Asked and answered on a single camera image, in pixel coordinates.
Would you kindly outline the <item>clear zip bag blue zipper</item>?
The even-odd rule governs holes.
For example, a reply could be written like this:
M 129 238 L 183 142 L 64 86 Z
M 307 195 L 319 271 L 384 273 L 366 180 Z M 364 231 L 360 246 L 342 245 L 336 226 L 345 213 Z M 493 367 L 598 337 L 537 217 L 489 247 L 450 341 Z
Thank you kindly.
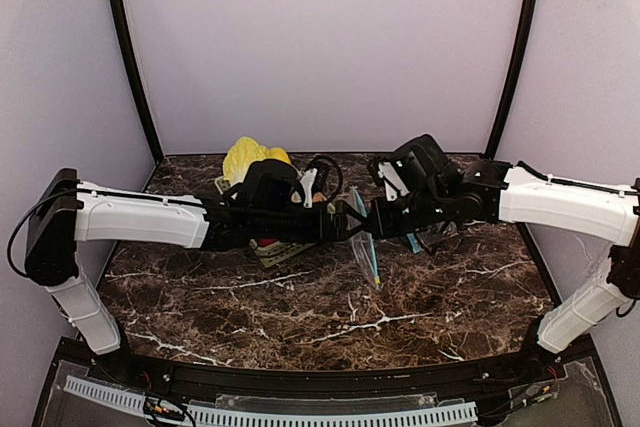
M 406 238 L 413 254 L 418 254 L 426 249 L 418 233 L 408 233 Z

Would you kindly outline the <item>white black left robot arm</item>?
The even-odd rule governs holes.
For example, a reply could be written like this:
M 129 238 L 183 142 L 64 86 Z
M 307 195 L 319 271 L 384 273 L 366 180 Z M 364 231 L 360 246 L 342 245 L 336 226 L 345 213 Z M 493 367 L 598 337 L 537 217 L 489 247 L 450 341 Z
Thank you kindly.
M 317 170 L 278 160 L 252 163 L 243 181 L 210 197 L 161 196 L 109 189 L 60 170 L 18 222 L 27 231 L 24 261 L 14 272 L 55 299 L 91 351 L 109 355 L 124 335 L 80 265 L 80 242 L 116 240 L 229 251 L 253 240 L 341 242 L 367 224 L 334 195 L 314 201 Z

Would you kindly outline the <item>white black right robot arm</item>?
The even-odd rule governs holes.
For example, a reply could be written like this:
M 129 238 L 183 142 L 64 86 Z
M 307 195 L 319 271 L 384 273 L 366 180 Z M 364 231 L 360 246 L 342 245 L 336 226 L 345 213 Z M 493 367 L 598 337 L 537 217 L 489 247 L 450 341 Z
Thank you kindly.
M 443 223 L 528 223 L 610 242 L 606 262 L 537 324 L 535 342 L 558 354 L 611 312 L 639 298 L 639 187 L 594 184 L 480 159 L 461 169 L 428 135 L 368 165 L 385 195 L 369 214 L 378 239 Z

